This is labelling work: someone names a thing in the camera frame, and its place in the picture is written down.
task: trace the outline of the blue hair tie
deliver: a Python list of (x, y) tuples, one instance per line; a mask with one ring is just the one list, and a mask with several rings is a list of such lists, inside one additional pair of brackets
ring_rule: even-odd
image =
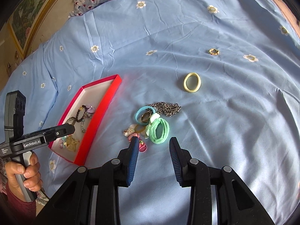
[(152, 112), (153, 112), (153, 114), (155, 113), (155, 109), (154, 109), (153, 107), (151, 107), (151, 106), (144, 106), (144, 107), (141, 107), (141, 108), (136, 112), (136, 114), (135, 114), (135, 116), (134, 116), (134, 120), (135, 120), (135, 122), (136, 122), (138, 125), (145, 126), (145, 125), (148, 125), (148, 124), (149, 124), (149, 121), (146, 122), (146, 123), (141, 123), (141, 122), (139, 122), (138, 119), (137, 119), (138, 116), (139, 116), (139, 114), (140, 114), (142, 111), (146, 110), (146, 109), (151, 109)]

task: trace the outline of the silver chain necklace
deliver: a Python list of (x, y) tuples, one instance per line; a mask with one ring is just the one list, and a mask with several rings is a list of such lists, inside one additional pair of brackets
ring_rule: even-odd
[(159, 115), (162, 115), (164, 113), (167, 117), (173, 116), (181, 110), (181, 106), (177, 103), (167, 104), (165, 102), (157, 102), (154, 104), (149, 104), (148, 106), (153, 107)]

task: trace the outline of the pink charm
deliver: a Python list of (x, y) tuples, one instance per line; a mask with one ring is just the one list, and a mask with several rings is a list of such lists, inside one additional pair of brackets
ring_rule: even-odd
[(147, 149), (147, 147), (146, 147), (145, 143), (142, 140), (140, 140), (139, 141), (139, 151), (144, 152), (146, 149)]
[(130, 136), (128, 136), (129, 142), (131, 141), (131, 138), (134, 137), (134, 136), (136, 136), (138, 138), (140, 137), (139, 134), (137, 134), (137, 133), (130, 134)]
[(87, 110), (88, 113), (94, 113), (96, 111), (92, 105), (86, 105), (86, 107), (88, 108)]

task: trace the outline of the gold ring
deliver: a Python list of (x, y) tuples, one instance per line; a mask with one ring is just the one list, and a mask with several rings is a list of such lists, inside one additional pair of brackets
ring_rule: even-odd
[[(189, 77), (191, 76), (196, 76), (197, 79), (198, 79), (198, 83), (197, 83), (197, 86), (196, 88), (194, 88), (193, 90), (190, 90), (188, 87), (187, 87), (187, 80)], [(196, 92), (201, 86), (201, 79), (200, 79), (200, 76), (197, 74), (197, 73), (189, 73), (188, 75), (186, 75), (186, 77), (184, 78), (184, 81), (183, 81), (183, 87), (184, 89), (187, 91), (187, 92), (190, 92), (190, 93), (194, 93)]]
[(141, 122), (142, 122), (142, 123), (147, 123), (147, 122), (149, 122), (149, 119), (150, 119), (151, 115), (152, 115), (152, 114), (151, 114), (150, 112), (144, 113), (144, 114), (141, 116)]
[(208, 52), (210, 53), (210, 55), (218, 55), (220, 53), (219, 50), (214, 48), (210, 49)]

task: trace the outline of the pink hair clip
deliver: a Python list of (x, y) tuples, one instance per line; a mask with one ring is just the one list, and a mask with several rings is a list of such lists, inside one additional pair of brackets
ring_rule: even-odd
[(138, 137), (138, 138), (140, 137), (140, 135), (137, 134), (137, 133), (130, 134), (130, 136), (128, 136), (129, 142), (131, 141), (131, 138), (132, 138), (133, 136), (136, 136), (136, 137)]
[(139, 141), (139, 151), (144, 152), (146, 149), (147, 149), (147, 146), (145, 145), (145, 143), (142, 140), (140, 140)]

